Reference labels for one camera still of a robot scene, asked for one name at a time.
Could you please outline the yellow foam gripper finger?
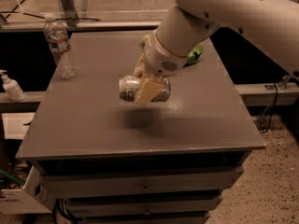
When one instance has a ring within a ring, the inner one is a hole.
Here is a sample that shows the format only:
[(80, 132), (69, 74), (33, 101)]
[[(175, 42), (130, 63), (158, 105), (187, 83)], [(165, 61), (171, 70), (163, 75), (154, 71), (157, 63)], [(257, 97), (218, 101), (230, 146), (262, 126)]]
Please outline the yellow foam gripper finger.
[(144, 74), (140, 79), (134, 103), (136, 105), (149, 104), (164, 88), (163, 78), (163, 76)]
[(144, 55), (141, 55), (133, 72), (133, 75), (137, 78), (142, 78), (144, 73)]

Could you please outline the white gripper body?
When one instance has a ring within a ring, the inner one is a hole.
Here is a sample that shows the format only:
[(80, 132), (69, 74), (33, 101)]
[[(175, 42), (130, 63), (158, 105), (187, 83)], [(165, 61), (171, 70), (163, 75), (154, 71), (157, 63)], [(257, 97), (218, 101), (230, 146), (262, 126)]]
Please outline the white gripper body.
[(171, 77), (186, 64), (188, 57), (178, 57), (167, 51), (159, 42), (156, 31), (153, 31), (144, 47), (145, 69), (155, 75)]

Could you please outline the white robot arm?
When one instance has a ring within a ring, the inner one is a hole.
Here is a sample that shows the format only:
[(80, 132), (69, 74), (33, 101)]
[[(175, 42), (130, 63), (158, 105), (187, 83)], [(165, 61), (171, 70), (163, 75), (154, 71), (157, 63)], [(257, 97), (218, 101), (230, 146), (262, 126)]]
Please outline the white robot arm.
[(239, 33), (297, 77), (298, 0), (175, 0), (135, 67), (141, 81), (134, 103), (149, 104), (162, 90), (162, 80), (177, 74), (195, 46), (221, 27)]

